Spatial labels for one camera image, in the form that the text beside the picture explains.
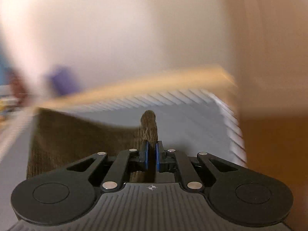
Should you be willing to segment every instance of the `silver screw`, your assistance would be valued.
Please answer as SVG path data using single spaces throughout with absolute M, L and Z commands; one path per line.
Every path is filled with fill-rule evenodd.
M 103 183 L 103 188 L 105 189 L 114 189 L 118 186 L 118 184 L 114 181 L 106 181 Z
M 200 189 L 202 188 L 202 184 L 197 181 L 191 181 L 187 184 L 187 187 L 189 187 L 190 189 Z

